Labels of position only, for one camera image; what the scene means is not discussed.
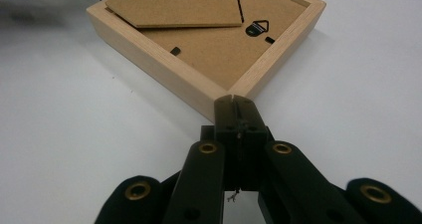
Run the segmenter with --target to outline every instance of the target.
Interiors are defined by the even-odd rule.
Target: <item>black clip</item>
[[[265,41],[266,42],[268,42],[268,43],[270,43],[270,44],[273,44],[273,43],[275,43],[276,42],[276,40],[274,40],[273,38],[271,38],[271,37],[266,37],[265,38]]]
[[[267,24],[267,28],[264,28],[260,23]],[[270,30],[270,22],[267,20],[254,21],[252,24],[246,28],[246,34],[250,37],[258,37],[262,33],[268,32]]]

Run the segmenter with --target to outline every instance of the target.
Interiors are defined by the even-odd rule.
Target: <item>brass grommet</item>
[[[199,150],[202,153],[213,153],[217,150],[217,146],[214,143],[206,142],[199,145]]]
[[[139,181],[128,186],[124,196],[131,201],[136,201],[146,197],[151,192],[151,186],[146,181]]]
[[[360,192],[369,200],[378,202],[381,204],[390,203],[392,200],[391,195],[388,194],[388,192],[374,185],[369,185],[369,184],[361,185]]]
[[[273,150],[280,154],[289,154],[292,152],[292,148],[284,143],[276,143],[273,145]]]

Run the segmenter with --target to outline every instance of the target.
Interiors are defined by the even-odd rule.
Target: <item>white table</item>
[[[260,113],[330,182],[371,177],[422,208],[422,0],[324,1]],[[0,223],[93,223],[210,124],[97,36],[96,2],[0,0]],[[255,193],[225,205],[225,223],[265,223]]]

